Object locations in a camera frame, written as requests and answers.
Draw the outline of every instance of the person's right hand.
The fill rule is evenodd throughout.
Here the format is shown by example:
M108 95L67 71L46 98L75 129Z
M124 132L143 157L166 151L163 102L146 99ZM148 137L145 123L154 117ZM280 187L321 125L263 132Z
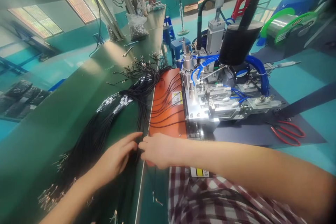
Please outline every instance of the person's right hand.
M146 136L139 143L139 148L144 150L141 154L141 159L154 163L159 169L179 165L177 163L179 146L185 140L161 133L155 133L150 137Z

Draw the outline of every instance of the hand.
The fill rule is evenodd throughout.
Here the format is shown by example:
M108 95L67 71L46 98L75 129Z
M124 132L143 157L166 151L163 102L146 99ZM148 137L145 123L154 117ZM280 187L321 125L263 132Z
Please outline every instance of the hand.
M139 148L144 150L141 159L154 163L159 169L179 165L179 145L184 141L188 140L173 138L161 133L155 133L152 137L146 136L139 143Z
M134 132L113 144L88 171L87 176L94 180L96 189L112 181L124 170L130 151L138 148L134 140L141 135L142 132Z

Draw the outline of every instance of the fan stand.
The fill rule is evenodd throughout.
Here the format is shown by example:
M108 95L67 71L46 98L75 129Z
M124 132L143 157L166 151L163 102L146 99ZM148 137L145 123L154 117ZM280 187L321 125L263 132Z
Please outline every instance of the fan stand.
M182 36L182 35L186 35L186 34L188 34L188 33L189 33L189 30L185 30L185 29L184 29L184 25L183 25L183 8L182 8L182 2L181 2L181 0L179 0L179 2L180 2L180 16L181 16L181 23L182 23L182 31L179 31L179 32L177 33L177 35Z

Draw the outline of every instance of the person's left hand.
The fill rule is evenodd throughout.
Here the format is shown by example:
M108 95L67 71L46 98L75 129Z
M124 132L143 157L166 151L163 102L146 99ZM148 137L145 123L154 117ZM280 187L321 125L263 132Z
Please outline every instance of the person's left hand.
M102 155L98 162L86 174L95 183L96 189L107 184L119 175L128 162L131 150L137 150L138 145L134 141L142 132L134 132L122 138Z

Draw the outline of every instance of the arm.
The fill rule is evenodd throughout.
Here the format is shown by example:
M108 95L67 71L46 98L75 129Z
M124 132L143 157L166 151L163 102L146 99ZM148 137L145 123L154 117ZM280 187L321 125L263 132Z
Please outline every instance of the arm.
M159 168L197 167L244 188L287 203L306 221L325 222L335 195L335 177L273 149L230 142L195 141L154 134L139 144L141 158Z
M129 152L137 149L134 140L141 135L142 132L132 133L108 148L94 167L75 182L40 224L72 223L94 192L124 170Z

